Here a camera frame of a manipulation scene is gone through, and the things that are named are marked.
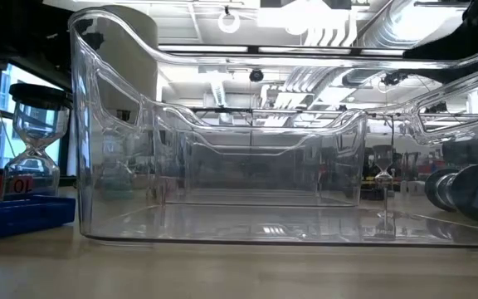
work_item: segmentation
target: ceiling light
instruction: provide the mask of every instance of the ceiling light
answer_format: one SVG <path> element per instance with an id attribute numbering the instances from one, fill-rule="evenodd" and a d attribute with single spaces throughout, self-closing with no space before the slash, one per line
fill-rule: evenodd
<path id="1" fill-rule="evenodd" d="M 192 82 L 192 83 L 209 83 L 215 81 L 228 81 L 232 79 L 232 74 L 221 72 L 197 73 L 182 69 L 164 72 L 169 82 Z"/>
<path id="2" fill-rule="evenodd" d="M 73 0 L 73 2 L 90 2 L 90 3 L 106 3 L 108 1 L 105 0 Z M 241 1 L 229 1 L 229 0 L 197 0 L 197 1 L 182 1 L 182 0 L 115 0 L 111 1 L 110 3 L 114 4 L 164 4 L 164 5 L 187 5 L 193 4 L 199 7 L 222 7 L 223 5 L 227 5 L 229 7 L 259 7 L 258 3 L 254 3 L 253 1 L 248 0 L 241 0 Z"/>
<path id="3" fill-rule="evenodd" d="M 285 124 L 288 118 L 288 116 L 268 118 L 265 120 L 265 124 L 263 126 L 280 128 Z"/>
<path id="4" fill-rule="evenodd" d="M 160 51 L 170 52 L 197 52 L 197 51 L 214 51 L 214 52 L 248 52 L 248 47 L 241 46 L 197 46 L 197 45 L 159 45 Z"/>
<path id="5" fill-rule="evenodd" d="M 260 53 L 296 53 L 296 54 L 324 54 L 324 55 L 348 55 L 349 49 L 338 48 L 303 48 L 303 47 L 259 47 Z"/>
<path id="6" fill-rule="evenodd" d="M 224 17 L 226 16 L 233 17 L 232 24 L 230 25 L 224 24 Z M 237 31 L 237 29 L 239 29 L 239 26 L 241 25 L 241 20 L 239 19 L 239 16 L 233 11 L 229 11 L 228 14 L 226 14 L 225 12 L 222 12 L 219 18 L 217 19 L 217 24 L 219 26 L 219 29 L 221 29 L 222 32 L 234 33 Z"/>
<path id="7" fill-rule="evenodd" d="M 361 55 L 370 56 L 402 56 L 405 50 L 402 49 L 363 49 Z"/>
<path id="8" fill-rule="evenodd" d="M 391 26 L 395 37 L 402 37 L 404 40 L 421 41 L 432 34 L 442 23 L 458 13 L 448 7 L 414 7 L 408 5 L 399 17 L 393 20 Z"/>
<path id="9" fill-rule="evenodd" d="M 369 6 L 353 5 L 352 11 L 362 11 Z M 260 8 L 257 12 L 257 26 L 284 28 L 289 34 L 300 35 L 311 28 L 334 28 L 344 25 L 349 11 L 331 9 L 322 0 L 295 0 L 284 7 Z"/>

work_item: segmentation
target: ceiling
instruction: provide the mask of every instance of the ceiling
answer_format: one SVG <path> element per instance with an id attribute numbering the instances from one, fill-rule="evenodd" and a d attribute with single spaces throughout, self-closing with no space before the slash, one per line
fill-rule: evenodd
<path id="1" fill-rule="evenodd" d="M 404 5 L 404 1 L 414 2 L 414 0 L 394 0 L 391 4 L 393 12 L 401 10 L 400 7 Z M 355 3 L 363 3 L 364 0 L 356 0 Z M 45 4 L 61 7 L 70 10 L 79 10 L 86 7 L 98 7 L 111 2 L 96 2 L 93 0 L 80 0 L 78 2 L 71 0 L 44 0 Z M 130 0 L 126 3 L 117 1 L 122 5 L 134 8 L 138 11 L 150 16 L 158 26 L 158 42 L 159 44 L 209 44 L 209 45 L 304 45 L 310 42 L 311 32 L 304 32 L 300 35 L 289 34 L 283 27 L 260 27 L 261 12 L 259 8 L 259 0 L 242 0 L 241 2 L 174 2 L 174 4 L 164 4 L 165 1 L 138 1 Z M 352 45 L 366 42 L 365 46 L 369 47 L 370 42 L 376 42 L 371 35 L 366 35 L 368 32 L 383 30 L 381 28 L 382 22 L 385 21 L 383 14 L 378 15 L 377 21 L 369 27 L 365 26 L 370 20 L 378 14 L 382 7 L 387 3 L 387 0 L 368 0 L 364 5 L 354 5 L 353 14 L 355 16 L 355 23 L 357 31 L 363 31 L 365 34 L 362 37 L 355 39 Z M 240 25 L 236 32 L 225 33 L 218 26 L 218 18 L 224 11 L 224 4 L 229 5 L 233 12 L 239 14 Z M 405 43 L 399 43 L 395 46 L 413 47 L 418 43 L 423 43 L 444 36 L 454 30 L 461 21 L 461 9 L 456 9 L 454 12 L 448 10 L 447 13 L 436 11 L 435 8 L 425 8 L 423 10 L 417 9 L 423 16 L 435 18 L 436 13 L 446 14 L 441 22 L 436 26 L 427 26 L 427 32 L 419 32 L 418 37 L 414 37 L 413 31 L 415 28 L 421 27 L 422 19 L 420 15 L 416 18 L 409 18 L 411 22 L 404 22 L 403 26 L 408 27 L 407 38 L 403 39 Z M 344 22 L 344 30 L 346 39 L 349 39 L 351 21 L 348 19 Z M 335 37 L 332 37 L 328 42 L 333 43 Z M 314 42 L 314 45 L 320 44 L 320 39 Z M 378 47 L 385 47 L 383 44 L 378 44 Z M 272 68 L 263 69 L 264 79 L 261 82 L 251 82 L 249 75 L 252 71 L 249 67 L 231 69 L 227 68 L 220 73 L 220 79 L 207 76 L 205 71 L 201 71 L 197 66 L 173 66 L 163 63 L 158 64 L 159 88 L 157 99 L 174 104 L 181 104 L 186 106 L 208 106 L 207 98 L 212 98 L 215 89 L 215 83 L 218 81 L 219 85 L 222 83 L 224 94 L 228 99 L 233 99 L 234 106 L 249 107 L 252 105 L 252 98 L 262 98 L 263 89 L 272 86 L 281 92 L 280 99 L 276 99 L 275 108 L 295 109 L 297 105 L 305 98 L 305 94 L 310 93 L 314 100 L 311 103 L 307 102 L 306 109 L 327 109 L 334 110 L 339 105 L 346 105 L 348 108 L 370 108 L 384 105 L 392 105 L 402 103 L 410 100 L 416 96 L 422 95 L 428 91 L 434 90 L 440 86 L 439 83 L 427 78 L 419 76 L 410 76 L 402 84 L 398 86 L 386 87 L 382 82 L 385 73 L 377 70 L 373 76 L 370 76 L 363 84 L 348 88 L 342 86 L 340 80 L 342 75 L 340 72 L 332 72 L 325 70 L 325 76 L 320 82 L 326 81 L 327 74 L 332 76 L 333 80 L 327 82 L 326 85 L 317 84 L 315 88 L 310 91 L 288 91 L 285 86 L 289 84 L 290 78 L 296 75 L 297 70 L 292 68 Z M 321 70 L 310 68 L 310 74 Z M 301 80 L 309 78 L 309 76 L 302 76 Z M 289 98 L 288 94 L 295 93 L 297 100 L 282 100 Z M 123 104 L 110 107 L 110 109 L 123 109 Z"/>

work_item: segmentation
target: red label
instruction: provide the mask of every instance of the red label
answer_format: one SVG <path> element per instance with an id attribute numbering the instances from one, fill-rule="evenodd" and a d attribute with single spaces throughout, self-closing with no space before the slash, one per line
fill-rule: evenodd
<path id="1" fill-rule="evenodd" d="M 12 179 L 8 187 L 11 193 L 26 194 L 32 191 L 33 182 L 32 176 L 23 175 Z"/>

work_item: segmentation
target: exposed ductwork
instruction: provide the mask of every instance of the exposed ductwork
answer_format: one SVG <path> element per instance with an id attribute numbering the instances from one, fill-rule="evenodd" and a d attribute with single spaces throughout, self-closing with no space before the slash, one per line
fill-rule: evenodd
<path id="1" fill-rule="evenodd" d="M 226 93 L 224 92 L 224 85 L 222 84 L 222 81 L 212 81 L 211 85 L 216 106 L 226 106 Z"/>
<path id="2" fill-rule="evenodd" d="M 372 20 L 370 25 L 365 26 L 365 32 L 360 32 L 358 40 L 355 44 L 359 47 L 401 47 L 409 48 L 416 46 L 423 38 L 434 33 L 439 26 L 452 14 L 449 12 L 462 11 L 463 7 L 443 7 L 438 10 L 436 16 L 428 16 L 428 13 L 436 14 L 435 10 L 430 10 L 426 7 L 415 6 L 417 0 L 392 0 L 383 7 L 378 15 Z M 413 21 L 426 20 L 426 24 L 414 27 Z M 309 92 L 315 93 L 315 100 L 313 105 L 317 104 L 320 96 L 329 96 L 330 98 L 324 100 L 324 103 L 338 104 L 346 96 L 351 95 L 355 88 L 368 81 L 370 77 L 376 76 L 380 70 L 370 69 L 356 69 L 349 71 L 348 69 L 324 69 L 323 72 L 312 67 L 296 68 L 290 74 L 285 82 L 284 91 L 293 91 L 289 86 L 308 86 Z M 304 74 L 316 73 L 317 76 L 305 76 Z M 328 92 L 326 88 L 332 86 L 333 80 L 338 76 L 343 76 L 341 85 L 347 86 L 344 91 Z"/>

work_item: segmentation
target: glass window pane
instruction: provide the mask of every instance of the glass window pane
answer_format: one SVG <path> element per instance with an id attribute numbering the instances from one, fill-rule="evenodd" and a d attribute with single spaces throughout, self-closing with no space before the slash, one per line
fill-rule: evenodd
<path id="1" fill-rule="evenodd" d="M 21 154 L 25 150 L 25 144 L 19 138 L 17 133 L 14 131 L 12 127 L 12 120 L 10 119 L 3 119 L 4 126 L 2 125 L 0 119 L 0 168 L 5 167 L 5 164 L 14 158 L 15 155 Z M 7 131 L 8 138 L 10 139 L 10 143 L 8 142 L 7 137 L 3 130 Z M 46 153 L 58 164 L 58 151 L 60 150 L 60 141 L 57 140 L 53 144 L 47 146 Z"/>
<path id="2" fill-rule="evenodd" d="M 60 89 L 58 86 L 54 86 L 17 66 L 9 64 L 7 69 L 1 72 L 0 109 L 11 113 L 14 112 L 16 102 L 14 102 L 12 96 L 8 94 L 8 90 L 10 89 L 10 85 L 14 83 L 30 83 Z"/>

